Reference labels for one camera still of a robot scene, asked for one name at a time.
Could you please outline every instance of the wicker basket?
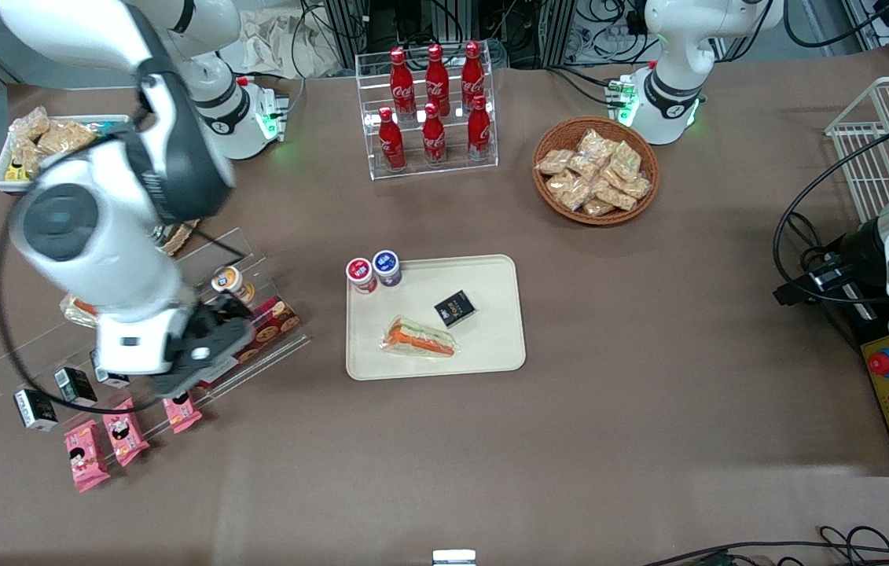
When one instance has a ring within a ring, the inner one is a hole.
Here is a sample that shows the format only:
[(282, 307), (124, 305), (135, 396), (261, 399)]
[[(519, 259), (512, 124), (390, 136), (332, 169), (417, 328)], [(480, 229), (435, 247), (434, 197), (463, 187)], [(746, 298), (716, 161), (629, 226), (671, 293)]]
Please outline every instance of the wicker basket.
[[(581, 212), (570, 211), (569, 208), (563, 207), (562, 204), (556, 202), (552, 194), (546, 187), (546, 177), (535, 169), (535, 164), (541, 161), (549, 151), (554, 149), (572, 149), (577, 150), (577, 144), (584, 137), (584, 132), (589, 128), (593, 128), (606, 139), (622, 141), (630, 143), (630, 146), (639, 153), (642, 158), (641, 171), (643, 175), (650, 181), (650, 193), (646, 197), (641, 198), (636, 208), (632, 211), (611, 211), (606, 215), (588, 216)], [(626, 128), (622, 124), (609, 118), (600, 118), (598, 116), (580, 116), (577, 118), (566, 119), (559, 124), (552, 126), (548, 132), (538, 140), (538, 146), (535, 147), (535, 158), (531, 161), (531, 175), (535, 177), (535, 188), (538, 194), (549, 203), (559, 214), (566, 216), (568, 219), (574, 219), (577, 222), (588, 223), (592, 226), (612, 226), (616, 223), (626, 222), (635, 215), (641, 214), (653, 198), (657, 196), (657, 189), (660, 187), (660, 169), (657, 166), (657, 157), (653, 154), (653, 149), (649, 143), (638, 133), (630, 128)]]

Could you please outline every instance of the red button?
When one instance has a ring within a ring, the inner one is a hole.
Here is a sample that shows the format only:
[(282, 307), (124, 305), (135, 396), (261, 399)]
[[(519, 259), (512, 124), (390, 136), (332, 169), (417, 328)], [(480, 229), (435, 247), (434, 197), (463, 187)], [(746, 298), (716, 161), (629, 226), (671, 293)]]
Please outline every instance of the red button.
[(889, 355), (882, 351), (875, 351), (871, 357), (867, 358), (867, 366), (879, 376), (886, 376), (889, 373)]

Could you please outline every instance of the table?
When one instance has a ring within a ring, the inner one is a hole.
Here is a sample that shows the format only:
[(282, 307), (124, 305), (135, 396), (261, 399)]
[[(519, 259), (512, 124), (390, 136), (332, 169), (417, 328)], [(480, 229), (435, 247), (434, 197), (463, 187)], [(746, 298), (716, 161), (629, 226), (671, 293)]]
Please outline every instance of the table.
[[(602, 75), (617, 75), (602, 72)], [(371, 183), (354, 84), (308, 83), (288, 141), (237, 164), (204, 229), (240, 226), (278, 262), (312, 343), (214, 405), (110, 487), (76, 494), (59, 438), (0, 398), (0, 560), (18, 564), (640, 564), (710, 544), (889, 535), (889, 441), (861, 363), (810, 308), (781, 308), (775, 222), (832, 163), (821, 129), (889, 50), (719, 65), (663, 186), (634, 222), (577, 226), (531, 184), (535, 141), (596, 107), (545, 72), (498, 73), (501, 166)], [(14, 87), (10, 115), (126, 112), (121, 90)], [(0, 222), (12, 198), (0, 194)], [(853, 226), (844, 187), (804, 205)], [(522, 369), (354, 382), (341, 266), (508, 254)], [(13, 333), (61, 294), (17, 254)]]

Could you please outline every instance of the bottle cap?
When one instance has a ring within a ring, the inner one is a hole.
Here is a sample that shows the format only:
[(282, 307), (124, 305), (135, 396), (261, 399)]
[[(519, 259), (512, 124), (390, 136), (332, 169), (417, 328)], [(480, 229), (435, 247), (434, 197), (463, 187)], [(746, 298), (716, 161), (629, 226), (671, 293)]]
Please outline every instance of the bottle cap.
[(347, 263), (347, 279), (358, 285), (364, 285), (371, 281), (375, 274), (371, 269), (371, 262), (364, 258), (355, 258)]
[(390, 277), (399, 271), (399, 256), (392, 250), (382, 250), (375, 255), (375, 271), (382, 277)]

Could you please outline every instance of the white wire basket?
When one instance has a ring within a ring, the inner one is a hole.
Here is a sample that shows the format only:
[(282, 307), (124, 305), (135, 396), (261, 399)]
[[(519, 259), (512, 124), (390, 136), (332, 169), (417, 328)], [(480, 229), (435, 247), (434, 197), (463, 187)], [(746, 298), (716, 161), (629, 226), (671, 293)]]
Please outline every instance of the white wire basket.
[[(877, 79), (825, 128), (839, 157), (889, 132), (889, 76)], [(843, 166), (860, 222), (889, 204), (889, 142)]]

